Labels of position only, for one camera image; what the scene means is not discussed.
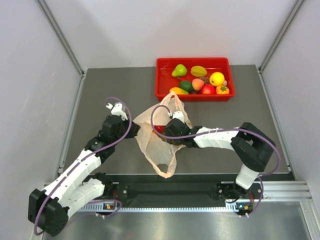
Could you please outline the translucent banana print plastic bag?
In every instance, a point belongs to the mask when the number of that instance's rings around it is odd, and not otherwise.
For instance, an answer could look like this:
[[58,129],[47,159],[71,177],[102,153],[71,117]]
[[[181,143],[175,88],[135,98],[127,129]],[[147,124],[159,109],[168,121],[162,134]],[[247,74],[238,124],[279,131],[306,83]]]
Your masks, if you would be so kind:
[[170,121],[168,111],[173,113],[181,111],[187,126],[192,126],[184,103],[174,92],[167,94],[160,103],[151,106],[133,120],[135,124],[140,126],[135,139],[141,152],[155,172],[165,179],[174,175],[177,167],[176,152],[184,147],[183,145],[169,144],[165,139],[159,137],[152,128],[151,120],[155,126],[165,126]]

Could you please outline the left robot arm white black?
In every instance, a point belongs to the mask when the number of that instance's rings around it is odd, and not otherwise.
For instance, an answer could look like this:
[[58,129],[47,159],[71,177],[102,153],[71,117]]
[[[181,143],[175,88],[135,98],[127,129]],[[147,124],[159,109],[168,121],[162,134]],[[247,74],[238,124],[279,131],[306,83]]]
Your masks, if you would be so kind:
[[33,190],[28,199],[28,220],[33,233],[57,236],[71,217],[95,198],[109,198],[114,191],[112,181],[102,173],[90,177],[123,139],[137,136],[140,126],[119,115],[109,115],[98,134],[88,141],[76,160],[51,184]]

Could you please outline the red strawberry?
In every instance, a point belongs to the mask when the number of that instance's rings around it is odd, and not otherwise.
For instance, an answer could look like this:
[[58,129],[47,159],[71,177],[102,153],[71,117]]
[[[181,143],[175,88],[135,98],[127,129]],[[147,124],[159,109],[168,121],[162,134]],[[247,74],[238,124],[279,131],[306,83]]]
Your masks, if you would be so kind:
[[164,130],[165,130],[165,126],[164,125],[155,125],[154,126],[154,128],[155,128],[155,130],[157,131],[157,132],[159,132],[159,133],[163,133],[164,132]]

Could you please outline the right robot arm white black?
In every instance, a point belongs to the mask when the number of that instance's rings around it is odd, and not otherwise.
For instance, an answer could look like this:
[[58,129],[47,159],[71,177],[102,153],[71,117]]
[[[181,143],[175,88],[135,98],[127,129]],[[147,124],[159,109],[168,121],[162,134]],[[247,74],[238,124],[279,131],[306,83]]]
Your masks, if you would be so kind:
[[190,128],[182,120],[173,118],[164,127],[164,135],[172,145],[234,151],[242,161],[233,185],[233,192],[239,198],[251,193],[252,184],[265,171],[272,154],[279,153],[275,143],[249,122],[230,129]]

